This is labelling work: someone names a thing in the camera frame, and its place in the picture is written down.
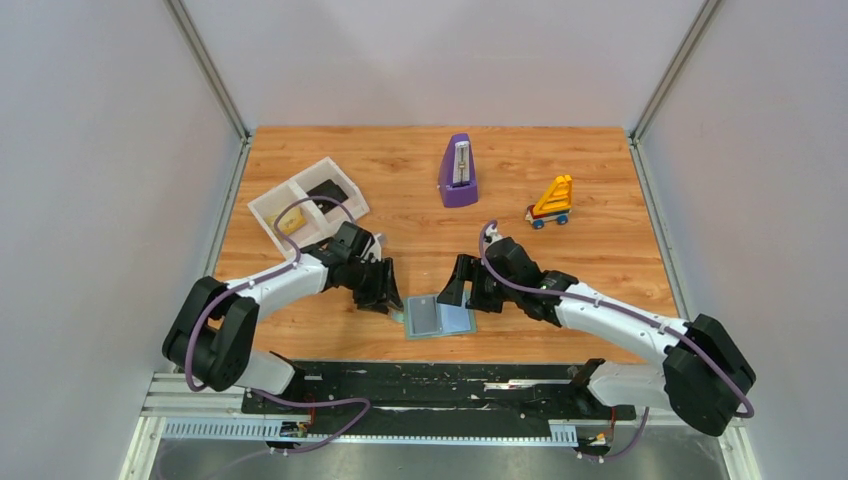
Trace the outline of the green card holder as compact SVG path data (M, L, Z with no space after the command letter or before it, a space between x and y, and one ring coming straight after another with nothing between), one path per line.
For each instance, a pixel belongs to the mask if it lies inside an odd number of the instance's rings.
M426 339L426 338L439 338L446 336L455 336L455 335L465 335L465 334L473 334L477 331L476 320L474 316L474 312L465 307L465 301L468 298L468 292L465 291L463 295L464 306L463 307L455 307L448 305L441 305L437 302L437 307L439 310L439 320L441 324L441 332L432 336L424 336L424 337L411 337L409 334L408 326L407 326L407 297L404 300L404 310L402 312L393 311L390 314L390 317L399 324L402 324L405 331L405 336L407 340L418 340L418 339Z

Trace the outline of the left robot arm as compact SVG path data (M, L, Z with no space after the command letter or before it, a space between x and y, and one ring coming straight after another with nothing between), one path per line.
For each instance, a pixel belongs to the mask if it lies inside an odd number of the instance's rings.
M344 221L334 235L299 250L297 258L256 275L198 279L162 344L163 356L192 377L192 388L261 390L283 413L298 411L306 386L278 354L254 349L259 322L302 298L346 288L355 307L391 314L403 309L393 261L376 235Z

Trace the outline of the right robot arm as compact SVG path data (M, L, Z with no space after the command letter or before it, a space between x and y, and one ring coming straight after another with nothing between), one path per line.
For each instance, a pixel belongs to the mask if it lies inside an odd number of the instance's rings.
M437 301L499 313L505 303L529 318L584 332L643 359L602 361L571 390L584 417L608 407L644 406L674 412L697 431L720 436L734 418L751 418L748 393L756 374L724 325L655 314L606 296L558 270L543 270L510 237L484 236L477 256L458 255Z

